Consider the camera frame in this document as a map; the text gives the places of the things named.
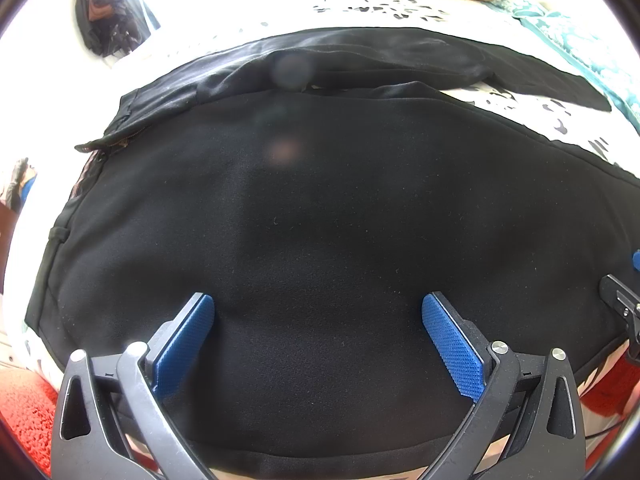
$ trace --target black fabric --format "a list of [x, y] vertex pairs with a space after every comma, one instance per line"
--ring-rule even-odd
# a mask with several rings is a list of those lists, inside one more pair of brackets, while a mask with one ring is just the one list
[[[267, 59], [284, 54], [252, 58], [250, 44], [235, 70], [209, 56], [125, 97], [56, 222], [68, 238], [50, 242], [29, 319], [61, 363], [147, 340], [195, 291], [214, 298], [212, 332], [165, 402], [209, 466], [343, 479], [431, 462], [470, 406], [420, 320], [434, 290], [489, 340], [563, 348], [578, 380], [624, 337], [598, 282], [640, 290], [639, 181], [422, 80], [446, 82], [443, 69], [352, 56], [358, 38], [390, 37], [361, 32], [333, 31], [350, 42], [330, 53], [305, 33], [316, 46], [297, 46], [295, 65], [318, 60], [322, 89], [279, 88]], [[371, 88], [352, 88], [350, 63]]]
[[482, 80], [513, 92], [611, 110], [581, 76], [504, 46], [421, 28], [324, 28], [254, 41], [176, 68], [144, 91], [125, 95], [105, 136], [79, 149], [104, 148], [196, 104], [239, 93], [376, 88], [410, 81], [447, 90]]
[[97, 6], [110, 6], [111, 16], [90, 20], [90, 0], [76, 0], [76, 22], [84, 46], [98, 56], [135, 50], [151, 35], [147, 19], [155, 30], [158, 20], [142, 0], [91, 0]]

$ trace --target white wall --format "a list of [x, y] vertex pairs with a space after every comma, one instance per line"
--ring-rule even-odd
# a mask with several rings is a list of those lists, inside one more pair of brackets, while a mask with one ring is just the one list
[[82, 43], [74, 3], [28, 0], [0, 38], [0, 168], [73, 156], [117, 111], [111, 70]]

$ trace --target zipper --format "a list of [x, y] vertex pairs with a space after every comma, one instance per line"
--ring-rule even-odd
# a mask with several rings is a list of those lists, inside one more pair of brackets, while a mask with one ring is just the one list
[[94, 151], [104, 151], [107, 148], [112, 148], [113, 146], [121, 146], [123, 148], [126, 148], [127, 145], [129, 144], [129, 141], [131, 140], [132, 137], [135, 137], [137, 134], [141, 134], [142, 132], [144, 132], [147, 128], [149, 127], [149, 125], [144, 126], [143, 128], [140, 128], [139, 130], [136, 130], [135, 132], [133, 132], [132, 134], [129, 134], [126, 137], [123, 137], [121, 139], [118, 140], [114, 140], [111, 144], [107, 144], [105, 146], [100, 146], [98, 148], [92, 148], [92, 144], [94, 142], [100, 142], [98, 141], [92, 141], [92, 142], [88, 142], [86, 145], [84, 145], [82, 148], [80, 148], [78, 151], [82, 152], [82, 153], [89, 153], [89, 152], [94, 152]]

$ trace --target black spots pattern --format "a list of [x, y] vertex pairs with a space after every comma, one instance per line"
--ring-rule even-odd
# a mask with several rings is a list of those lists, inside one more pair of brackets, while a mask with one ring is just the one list
[[561, 107], [564, 110], [564, 113], [571, 117], [571, 114], [566, 110], [566, 106], [564, 106], [560, 101], [556, 101], [555, 99], [550, 99], [550, 101], [556, 106]]
[[507, 99], [516, 100], [516, 98], [511, 94], [511, 92], [507, 91], [505, 88], [501, 87], [497, 83], [492, 83], [492, 86], [495, 92], [489, 92], [490, 94], [499, 95], [502, 97], [506, 97]]
[[601, 147], [601, 149], [603, 149], [605, 152], [608, 152], [609, 150], [607, 148], [604, 147], [604, 144], [602, 144], [598, 139], [595, 140], [596, 144], [598, 146]]
[[597, 145], [595, 142], [593, 142], [592, 140], [589, 141], [589, 144], [591, 145], [591, 147], [596, 151], [596, 153], [598, 155], [600, 155], [604, 160], [608, 160], [606, 155], [604, 154], [604, 152], [602, 151], [601, 147], [599, 145]]
[[562, 124], [562, 121], [560, 119], [557, 119], [557, 121], [560, 126], [554, 126], [554, 130], [558, 130], [561, 134], [566, 135], [569, 130], [564, 127], [564, 124]]
[[[388, 7], [393, 11], [393, 17], [396, 20], [405, 20], [410, 17], [411, 14], [415, 14], [415, 17], [420, 17], [425, 22], [429, 22], [431, 20], [435, 22], [444, 22], [447, 21], [445, 16], [449, 16], [449, 13], [446, 10], [441, 9], [433, 9], [433, 7], [428, 5], [416, 5], [418, 0], [375, 0], [375, 6], [370, 6], [372, 4], [372, 0], [364, 0], [365, 3], [361, 6], [351, 6], [347, 8], [342, 8], [342, 12], [376, 12], [382, 10], [381, 14], [386, 14], [386, 11], [383, 10], [383, 7]], [[430, 11], [428, 14], [422, 14], [425, 12], [423, 9], [428, 9]], [[314, 10], [316, 12], [325, 12], [326, 10], [334, 10], [330, 8], [320, 9], [319, 6], [314, 6]]]

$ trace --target black bracket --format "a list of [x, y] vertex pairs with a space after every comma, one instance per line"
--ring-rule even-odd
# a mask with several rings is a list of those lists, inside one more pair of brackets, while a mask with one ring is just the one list
[[[503, 342], [489, 343], [442, 294], [433, 297], [438, 301], [430, 303], [430, 313], [438, 314], [433, 309], [440, 308], [442, 315], [427, 325], [447, 328], [452, 338], [440, 338], [443, 345], [472, 349], [466, 355], [475, 363], [481, 393], [419, 480], [581, 478], [586, 458], [582, 412], [564, 352], [553, 349], [547, 356], [532, 356], [516, 354]], [[148, 343], [135, 342], [122, 354], [98, 358], [89, 358], [83, 350], [73, 352], [56, 407], [53, 480], [216, 480], [175, 429], [160, 401], [175, 390], [212, 323], [211, 298], [195, 294]], [[455, 364], [452, 369], [464, 373], [465, 365]], [[108, 392], [124, 396], [157, 472], [135, 461]], [[525, 393], [525, 402], [506, 448], [494, 466], [475, 474], [516, 392]]]
[[600, 297], [625, 321], [629, 338], [626, 358], [640, 366], [640, 298], [611, 274], [600, 280]]

